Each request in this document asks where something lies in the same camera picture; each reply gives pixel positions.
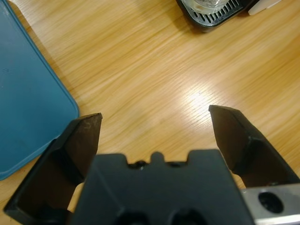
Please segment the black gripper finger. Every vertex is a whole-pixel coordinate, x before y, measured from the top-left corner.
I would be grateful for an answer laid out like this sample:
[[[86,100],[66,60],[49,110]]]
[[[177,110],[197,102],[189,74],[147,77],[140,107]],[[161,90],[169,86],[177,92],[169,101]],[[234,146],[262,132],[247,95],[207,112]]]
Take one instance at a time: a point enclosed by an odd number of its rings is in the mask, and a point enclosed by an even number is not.
[[[31,168],[4,213],[22,225],[67,225],[73,193],[98,150],[102,118],[95,113],[71,121]]]
[[[209,112],[217,146],[246,187],[299,183],[293,169],[241,111],[210,105]]]

